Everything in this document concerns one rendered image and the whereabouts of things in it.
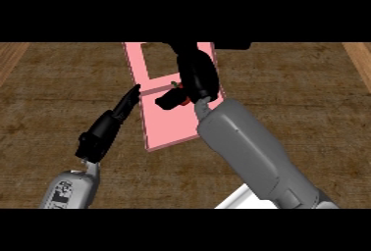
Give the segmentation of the pink tray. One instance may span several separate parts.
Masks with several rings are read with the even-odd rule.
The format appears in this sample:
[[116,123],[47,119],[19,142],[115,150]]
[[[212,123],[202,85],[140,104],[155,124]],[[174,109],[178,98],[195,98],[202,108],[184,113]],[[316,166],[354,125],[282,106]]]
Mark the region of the pink tray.
[[152,152],[198,138],[198,119],[193,104],[178,105],[164,110],[156,104],[159,98],[174,88],[171,82],[181,82],[178,73],[149,77],[146,60],[143,56],[144,42],[122,42],[122,50],[133,83],[140,84],[140,118],[143,129],[144,149]]

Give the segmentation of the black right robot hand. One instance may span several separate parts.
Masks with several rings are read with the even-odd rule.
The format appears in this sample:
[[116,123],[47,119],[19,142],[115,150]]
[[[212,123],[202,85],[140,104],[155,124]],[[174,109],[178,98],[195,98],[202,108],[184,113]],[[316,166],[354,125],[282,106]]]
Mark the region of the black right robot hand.
[[[205,97],[209,101],[217,99],[218,76],[208,54],[196,47],[195,42],[168,42],[175,54],[183,84],[184,95],[192,104]],[[174,89],[155,99],[155,104],[162,110],[174,109],[178,104],[174,102]]]

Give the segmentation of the red bell pepper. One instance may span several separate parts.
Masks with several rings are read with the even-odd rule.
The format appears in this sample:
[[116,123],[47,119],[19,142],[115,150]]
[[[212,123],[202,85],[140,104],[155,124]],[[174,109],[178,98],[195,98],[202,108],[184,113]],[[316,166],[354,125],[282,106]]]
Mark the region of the red bell pepper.
[[173,81],[174,86],[174,102],[184,106],[189,103],[189,98],[186,96],[186,92],[183,91],[183,84],[180,82]]

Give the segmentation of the white flat object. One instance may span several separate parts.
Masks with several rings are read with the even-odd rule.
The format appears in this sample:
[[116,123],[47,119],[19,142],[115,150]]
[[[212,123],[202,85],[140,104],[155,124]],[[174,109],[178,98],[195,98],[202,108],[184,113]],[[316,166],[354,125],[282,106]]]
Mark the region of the white flat object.
[[232,192],[215,209],[275,209],[269,200],[260,200],[245,184]]

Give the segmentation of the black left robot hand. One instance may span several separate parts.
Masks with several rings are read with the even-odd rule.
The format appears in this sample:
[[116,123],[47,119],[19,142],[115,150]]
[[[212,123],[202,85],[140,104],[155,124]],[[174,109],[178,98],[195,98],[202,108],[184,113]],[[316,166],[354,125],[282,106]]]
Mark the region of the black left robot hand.
[[139,88],[139,84],[131,87],[113,109],[103,112],[88,130],[78,137],[75,156],[90,163],[99,163],[106,156],[119,126],[139,102]]

